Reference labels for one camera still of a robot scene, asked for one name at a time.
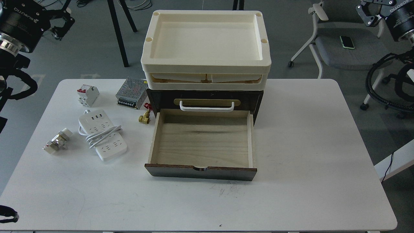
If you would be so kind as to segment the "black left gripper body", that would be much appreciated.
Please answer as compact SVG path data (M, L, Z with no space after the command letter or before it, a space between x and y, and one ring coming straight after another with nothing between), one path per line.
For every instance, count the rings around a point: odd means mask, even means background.
M50 27L45 7L36 1L1 1L1 33L20 41L22 52L32 53Z

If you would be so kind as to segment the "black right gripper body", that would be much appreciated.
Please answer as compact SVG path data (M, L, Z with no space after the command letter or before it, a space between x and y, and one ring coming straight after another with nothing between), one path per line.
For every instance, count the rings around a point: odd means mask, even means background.
M414 2L412 0L388 0L383 6L383 18L394 41L413 42Z

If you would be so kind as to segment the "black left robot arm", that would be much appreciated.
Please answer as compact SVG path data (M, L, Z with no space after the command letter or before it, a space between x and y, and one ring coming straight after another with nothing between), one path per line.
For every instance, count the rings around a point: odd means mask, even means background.
M68 10L70 1L65 1L61 9L46 9L35 0L2 0L0 16L0 75L1 108L9 99L23 99L34 94L38 85L24 68L30 59L23 53L32 53L46 31L61 40L74 24ZM13 94L6 80L19 78L28 89Z

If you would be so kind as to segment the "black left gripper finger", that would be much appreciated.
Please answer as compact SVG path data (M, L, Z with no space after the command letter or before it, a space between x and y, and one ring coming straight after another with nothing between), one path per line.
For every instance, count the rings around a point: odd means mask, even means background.
M62 38L67 34L67 32L73 26L75 20L71 17L71 9L49 9L49 19L60 19L64 20L64 24L61 27L53 26L49 28L49 31L52 33L53 37L56 40L62 40Z

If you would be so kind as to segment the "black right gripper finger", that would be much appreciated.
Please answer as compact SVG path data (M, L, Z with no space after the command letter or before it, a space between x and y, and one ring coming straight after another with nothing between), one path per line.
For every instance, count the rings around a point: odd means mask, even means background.
M383 19L380 12L384 4L385 0L361 0L356 10L366 26L375 27Z

